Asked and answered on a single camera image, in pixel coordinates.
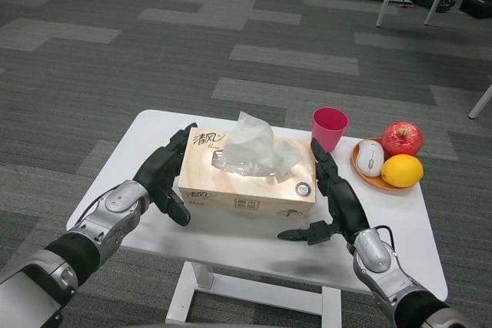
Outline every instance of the black bag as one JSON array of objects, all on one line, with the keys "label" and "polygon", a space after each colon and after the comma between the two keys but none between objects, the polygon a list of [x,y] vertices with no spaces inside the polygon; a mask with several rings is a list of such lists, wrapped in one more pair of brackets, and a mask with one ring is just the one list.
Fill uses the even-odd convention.
[{"label": "black bag", "polygon": [[492,17],[492,0],[463,0],[460,10],[475,18]]}]

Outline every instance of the carpet floor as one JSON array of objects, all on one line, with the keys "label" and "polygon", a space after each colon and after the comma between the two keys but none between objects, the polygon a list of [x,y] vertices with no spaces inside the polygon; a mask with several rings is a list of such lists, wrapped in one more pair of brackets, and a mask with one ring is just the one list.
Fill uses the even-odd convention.
[{"label": "carpet floor", "polygon": [[[424,9],[392,5],[377,29],[380,6],[0,0],[0,267],[62,234],[140,111],[236,119],[242,110],[309,130],[312,112],[333,105],[350,116],[354,137],[381,135],[399,120],[422,127],[421,186],[447,302],[485,326],[492,321],[492,108],[474,121],[467,112],[492,83],[490,20],[453,9],[424,27]],[[119,250],[67,306],[63,327],[163,322],[181,265]],[[389,326],[370,297],[342,297],[344,327]],[[202,293],[189,321],[320,326],[318,316]]]}]

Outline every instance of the lemon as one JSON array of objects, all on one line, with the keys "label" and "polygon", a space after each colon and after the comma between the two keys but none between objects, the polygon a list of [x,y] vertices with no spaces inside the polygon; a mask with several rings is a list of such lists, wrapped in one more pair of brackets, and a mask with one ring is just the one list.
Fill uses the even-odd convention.
[{"label": "lemon", "polygon": [[411,155],[395,155],[384,162],[381,176],[385,182],[393,186],[410,187],[424,176],[424,166]]}]

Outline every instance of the floor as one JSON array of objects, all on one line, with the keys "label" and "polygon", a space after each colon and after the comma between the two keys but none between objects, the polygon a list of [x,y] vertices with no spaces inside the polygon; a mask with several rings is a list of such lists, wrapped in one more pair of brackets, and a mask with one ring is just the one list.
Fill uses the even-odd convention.
[{"label": "floor", "polygon": [[[139,111],[235,119],[242,110],[310,129],[313,110],[333,105],[350,116],[351,136],[378,136],[399,120],[424,130],[421,185],[447,302],[485,326],[492,321],[492,107],[474,121],[467,112],[492,82],[490,20],[453,9],[424,27],[422,8],[392,6],[376,29],[379,6],[0,0],[0,266],[63,232]],[[78,291],[63,327],[164,321],[181,265],[118,251]],[[200,293],[189,320],[320,326],[317,316]],[[352,293],[343,293],[343,322],[388,326],[369,297]]]}]

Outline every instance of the orange plate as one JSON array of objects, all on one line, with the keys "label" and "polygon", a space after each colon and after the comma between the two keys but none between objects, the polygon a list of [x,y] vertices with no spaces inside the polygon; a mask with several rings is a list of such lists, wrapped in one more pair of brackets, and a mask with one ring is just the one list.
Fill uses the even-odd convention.
[{"label": "orange plate", "polygon": [[[381,139],[380,138],[373,137],[373,138],[366,138],[366,140],[374,140],[374,141],[377,141],[377,142],[381,143]],[[357,156],[358,155],[359,155],[359,144],[355,145],[355,147],[354,147],[354,149],[352,151],[352,165],[354,166],[354,169],[357,172],[357,174],[359,176],[361,176],[361,178],[364,181],[368,182],[369,184],[372,184],[373,186],[375,186],[377,188],[380,188],[381,190],[386,190],[386,191],[404,191],[404,190],[408,190],[409,187],[396,187],[396,186],[393,186],[392,184],[389,184],[387,182],[384,182],[383,181],[383,178],[381,178],[381,176],[377,176],[377,177],[369,177],[369,176],[366,176],[359,169],[359,167],[356,164]]]}]

